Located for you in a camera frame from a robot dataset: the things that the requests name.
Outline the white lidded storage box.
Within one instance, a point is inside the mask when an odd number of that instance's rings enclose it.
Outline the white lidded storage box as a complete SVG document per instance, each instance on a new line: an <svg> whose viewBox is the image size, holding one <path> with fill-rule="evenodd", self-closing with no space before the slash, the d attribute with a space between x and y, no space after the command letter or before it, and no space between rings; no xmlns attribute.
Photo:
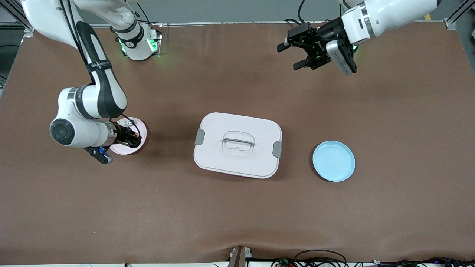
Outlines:
<svg viewBox="0 0 475 267"><path fill-rule="evenodd" d="M197 131L193 157L208 171L266 179L278 170L282 139L282 129L272 120L209 113Z"/></svg>

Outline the pink round plate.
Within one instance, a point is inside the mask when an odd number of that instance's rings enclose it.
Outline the pink round plate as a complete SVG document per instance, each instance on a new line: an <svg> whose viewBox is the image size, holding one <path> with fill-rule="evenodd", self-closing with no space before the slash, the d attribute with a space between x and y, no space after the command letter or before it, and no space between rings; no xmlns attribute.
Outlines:
<svg viewBox="0 0 475 267"><path fill-rule="evenodd" d="M149 131L149 128L148 126L140 119L136 118L136 117L129 117L131 120L134 121L135 123L135 127L130 127L134 130L134 132L138 132L137 131L137 128L136 126L138 127L138 130L140 131L140 135L141 135L141 145L137 148L130 148L130 147L126 147L122 144L113 144L109 150L111 150L113 153L115 154L119 154L119 155L132 155L132 154L137 154L138 152L140 152L142 149L144 149L146 147L146 145L148 144L149 142L149 139L150 139L150 131ZM122 118L122 119L119 119L117 120L117 123L118 124L121 124L123 126L123 120L125 118Z"/></svg>

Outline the light blue round plate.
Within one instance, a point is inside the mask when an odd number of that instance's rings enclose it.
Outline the light blue round plate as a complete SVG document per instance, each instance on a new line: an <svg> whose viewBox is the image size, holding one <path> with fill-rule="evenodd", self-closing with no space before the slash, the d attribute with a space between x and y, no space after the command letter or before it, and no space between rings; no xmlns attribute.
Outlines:
<svg viewBox="0 0 475 267"><path fill-rule="evenodd" d="M339 141L324 141L312 153L312 165L320 177L330 182L349 179L355 171L356 162L351 149Z"/></svg>

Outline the silver table edge rail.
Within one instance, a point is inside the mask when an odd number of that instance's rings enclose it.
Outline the silver table edge rail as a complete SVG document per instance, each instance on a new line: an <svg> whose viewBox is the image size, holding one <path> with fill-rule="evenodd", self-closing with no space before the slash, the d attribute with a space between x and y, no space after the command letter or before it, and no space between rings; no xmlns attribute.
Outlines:
<svg viewBox="0 0 475 267"><path fill-rule="evenodd" d="M416 20L416 23L439 23L447 29L456 29L456 24L448 24L445 20ZM206 25L236 25L236 24L255 24L255 25L265 25L265 24L290 24L295 25L295 22L285 22L285 21L256 21L256 22L194 22L194 23L151 23L152 26L156 27L197 27L197 26L206 26Z"/></svg>

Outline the aluminium frame post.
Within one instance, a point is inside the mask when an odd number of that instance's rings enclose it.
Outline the aluminium frame post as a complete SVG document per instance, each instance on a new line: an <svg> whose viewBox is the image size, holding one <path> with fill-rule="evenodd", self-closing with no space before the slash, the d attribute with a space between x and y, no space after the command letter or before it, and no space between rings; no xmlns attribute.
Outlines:
<svg viewBox="0 0 475 267"><path fill-rule="evenodd" d="M460 20L463 15L468 14L470 11L475 11L475 10L473 10L472 8L468 10L458 10L452 13L451 15L449 15L449 17L445 17L443 21L446 25L446 28L449 30L457 29L458 26L456 23L458 22L458 20Z"/></svg>
<svg viewBox="0 0 475 267"><path fill-rule="evenodd" d="M34 32L35 29L31 26L20 0L0 0L0 7L19 22L19 24L25 28L26 33Z"/></svg>

